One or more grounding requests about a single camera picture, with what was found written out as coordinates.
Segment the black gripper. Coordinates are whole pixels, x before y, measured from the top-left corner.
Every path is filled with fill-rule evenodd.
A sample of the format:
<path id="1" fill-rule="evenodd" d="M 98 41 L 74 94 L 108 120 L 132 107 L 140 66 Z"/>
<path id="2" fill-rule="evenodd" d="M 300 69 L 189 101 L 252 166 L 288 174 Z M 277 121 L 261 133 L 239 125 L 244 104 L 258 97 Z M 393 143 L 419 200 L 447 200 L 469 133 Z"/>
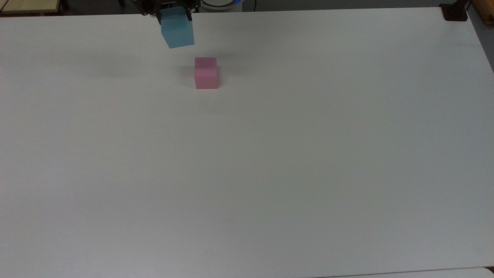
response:
<path id="1" fill-rule="evenodd" d="M 160 10 L 183 7 L 189 21 L 192 21 L 192 13 L 199 10 L 201 0 L 134 0 L 135 7 L 142 15 L 153 15 L 161 25 Z"/>

